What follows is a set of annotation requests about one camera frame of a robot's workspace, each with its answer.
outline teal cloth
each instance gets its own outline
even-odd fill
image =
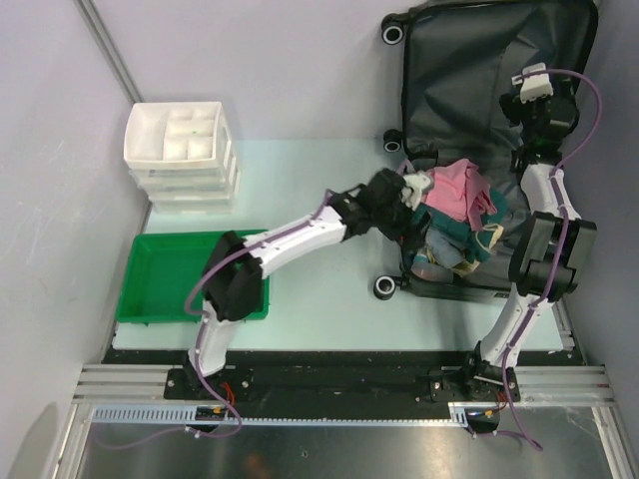
[[[497,213],[482,215],[481,223],[485,226],[499,225],[508,211],[508,202],[504,195],[495,189],[490,189],[490,199],[495,205]],[[456,222],[448,215],[424,204],[417,207],[412,222],[417,224],[426,213],[431,216],[430,228],[438,230],[449,238],[452,245],[463,249],[464,257],[468,262],[473,263],[476,260],[484,262],[490,258],[490,252],[487,249],[494,235],[493,231],[473,232],[468,223]]]

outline white storage organizer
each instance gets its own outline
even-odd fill
[[[158,213],[229,213],[240,171],[220,102],[138,103],[124,159]]]

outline suitcase wheel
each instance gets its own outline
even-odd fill
[[[396,45],[403,40],[403,25],[398,15],[391,13],[381,21],[381,40],[386,45]]]
[[[372,293],[375,295],[377,299],[381,299],[382,301],[391,299],[396,291],[397,291],[397,281],[392,276],[388,276],[388,275],[380,276],[375,280],[375,283],[372,285]]]
[[[401,150],[401,131],[386,130],[383,134],[383,148],[389,153]]]

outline pile of clothes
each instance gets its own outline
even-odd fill
[[[422,197],[413,221],[429,213],[425,246],[414,251],[410,270],[422,279],[451,282],[491,256],[503,234],[508,203],[468,159],[427,172],[434,183]]]

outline white table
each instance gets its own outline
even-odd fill
[[[401,157],[367,140],[246,141],[236,148],[241,185],[236,211],[225,216],[160,216],[146,233],[273,229],[313,211],[323,191],[365,183]],[[468,350],[494,324],[503,303],[416,297],[398,291],[376,299],[371,282],[398,272],[398,246],[379,232],[317,250],[271,276],[271,309],[246,322],[231,349]],[[186,349],[195,323],[119,324],[116,349]],[[552,311],[528,336],[524,350],[562,348]]]

